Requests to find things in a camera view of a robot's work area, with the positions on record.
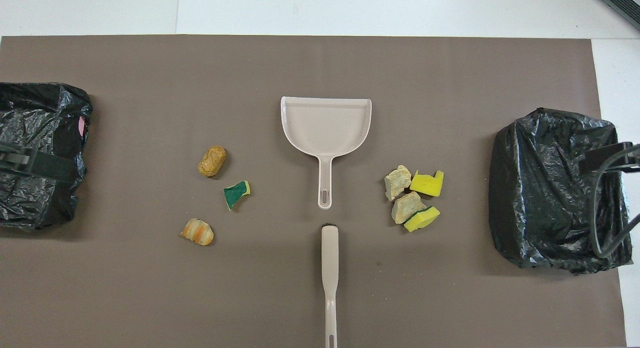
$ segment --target yellow sponge piece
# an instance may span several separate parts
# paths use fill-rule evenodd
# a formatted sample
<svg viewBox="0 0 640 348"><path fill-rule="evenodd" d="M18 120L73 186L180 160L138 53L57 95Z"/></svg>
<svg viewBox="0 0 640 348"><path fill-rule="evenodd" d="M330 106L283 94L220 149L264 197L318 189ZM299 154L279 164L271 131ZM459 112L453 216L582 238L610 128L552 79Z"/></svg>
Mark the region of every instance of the yellow sponge piece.
<svg viewBox="0 0 640 348"><path fill-rule="evenodd" d="M416 211L409 220L404 222L404 227L409 232L419 230L430 225L439 215L440 211L436 207L430 206L427 209Z"/></svg>
<svg viewBox="0 0 640 348"><path fill-rule="evenodd" d="M444 180L444 172L438 170L435 177L429 174L418 174L416 170L409 189L425 195L439 197L442 190L442 181Z"/></svg>

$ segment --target green and yellow sponge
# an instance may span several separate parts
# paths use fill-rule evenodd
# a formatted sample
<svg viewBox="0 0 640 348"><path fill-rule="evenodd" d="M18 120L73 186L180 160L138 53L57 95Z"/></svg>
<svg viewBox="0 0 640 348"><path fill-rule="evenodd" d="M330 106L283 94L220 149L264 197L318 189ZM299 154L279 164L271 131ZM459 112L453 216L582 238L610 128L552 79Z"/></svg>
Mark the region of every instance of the green and yellow sponge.
<svg viewBox="0 0 640 348"><path fill-rule="evenodd" d="M404 227L409 232L419 230L420 228L430 225L430 223L434 222L439 215L440 211L436 207L430 206L427 209L416 211L409 219L407 219L406 222L404 222Z"/></svg>
<svg viewBox="0 0 640 348"><path fill-rule="evenodd" d="M224 189L224 198L226 199L226 206L229 208L229 211L234 208L240 198L250 194L251 188L247 181L242 181L236 185L226 187Z"/></svg>

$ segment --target plastic bag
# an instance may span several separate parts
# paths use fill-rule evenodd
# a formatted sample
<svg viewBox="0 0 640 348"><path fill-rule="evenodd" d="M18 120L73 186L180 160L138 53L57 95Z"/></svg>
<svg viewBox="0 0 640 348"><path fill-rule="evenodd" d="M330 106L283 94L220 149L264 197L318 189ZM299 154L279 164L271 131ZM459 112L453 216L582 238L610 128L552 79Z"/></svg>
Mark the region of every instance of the plastic bag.
<svg viewBox="0 0 640 348"><path fill-rule="evenodd" d="M92 105L62 83L0 83L0 227L32 231L74 217Z"/></svg>
<svg viewBox="0 0 640 348"><path fill-rule="evenodd" d="M500 130L489 174L489 226L496 250L521 268L553 267L596 273L631 261L627 236L610 256L597 257L590 241L589 202L594 173L579 162L595 148L617 143L606 120L539 108ZM596 226L608 243L628 221L619 172L599 186Z"/></svg>

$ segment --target sponge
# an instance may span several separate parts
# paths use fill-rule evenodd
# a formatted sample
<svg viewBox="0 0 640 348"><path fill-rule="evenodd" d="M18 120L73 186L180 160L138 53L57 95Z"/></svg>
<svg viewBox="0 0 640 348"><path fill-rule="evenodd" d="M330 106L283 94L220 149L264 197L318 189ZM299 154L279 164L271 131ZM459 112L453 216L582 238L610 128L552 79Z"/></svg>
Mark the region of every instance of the sponge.
<svg viewBox="0 0 640 348"><path fill-rule="evenodd" d="M435 177L429 174L418 174L416 170L409 189L428 196L439 197L442 190L442 181L444 180L444 172L438 170Z"/></svg>
<svg viewBox="0 0 640 348"><path fill-rule="evenodd" d="M251 188L247 181L242 181L236 185L226 187L224 189L224 198L226 199L226 206L229 208L229 211L233 209L234 205L236 205L240 198L249 194L251 194Z"/></svg>
<svg viewBox="0 0 640 348"><path fill-rule="evenodd" d="M409 232L419 230L420 228L430 225L439 215L440 211L436 207L430 206L427 209L416 211L411 218L404 223L404 227Z"/></svg>

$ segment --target orange striped object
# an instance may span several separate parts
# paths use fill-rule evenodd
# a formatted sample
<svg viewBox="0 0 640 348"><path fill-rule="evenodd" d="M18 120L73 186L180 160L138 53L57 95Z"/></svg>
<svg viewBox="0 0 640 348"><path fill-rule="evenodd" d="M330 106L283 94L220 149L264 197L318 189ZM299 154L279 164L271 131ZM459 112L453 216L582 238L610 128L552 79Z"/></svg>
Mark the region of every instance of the orange striped object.
<svg viewBox="0 0 640 348"><path fill-rule="evenodd" d="M213 241L211 225L196 218L189 219L180 236L194 241L201 246L206 246Z"/></svg>

